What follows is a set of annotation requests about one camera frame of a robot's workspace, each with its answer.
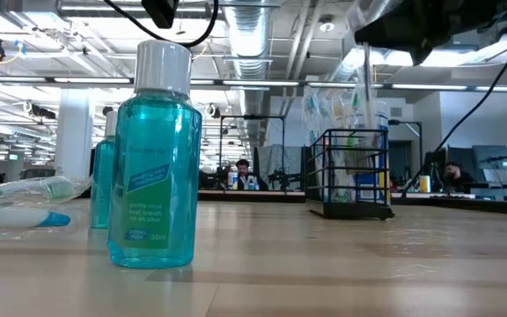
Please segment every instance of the wooden table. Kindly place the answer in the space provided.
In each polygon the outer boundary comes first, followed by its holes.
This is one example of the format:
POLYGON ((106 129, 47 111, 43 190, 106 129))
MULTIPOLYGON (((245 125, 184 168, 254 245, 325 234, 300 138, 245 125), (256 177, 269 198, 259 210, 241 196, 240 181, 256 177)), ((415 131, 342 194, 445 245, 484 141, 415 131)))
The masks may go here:
POLYGON ((507 215, 393 208, 341 221, 200 203, 179 269, 115 267, 104 230, 0 241, 0 316, 507 316, 507 215))

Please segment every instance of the person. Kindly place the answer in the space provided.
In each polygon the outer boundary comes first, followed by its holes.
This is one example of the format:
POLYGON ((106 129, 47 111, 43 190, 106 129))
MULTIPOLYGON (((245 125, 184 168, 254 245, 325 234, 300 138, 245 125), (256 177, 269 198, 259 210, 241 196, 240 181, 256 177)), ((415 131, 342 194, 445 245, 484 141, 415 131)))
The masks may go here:
POLYGON ((465 184, 474 183, 474 178, 470 173, 463 170, 459 163, 449 162, 445 164, 445 185, 455 188, 457 191, 463 191, 465 184))
POLYGON ((253 184, 259 186, 259 190, 268 190, 269 186, 261 179, 261 177, 254 173, 249 173, 247 170, 250 167, 250 162, 245 158, 241 158, 236 162, 236 168, 238 168, 238 190, 248 190, 245 184, 253 181, 253 184))

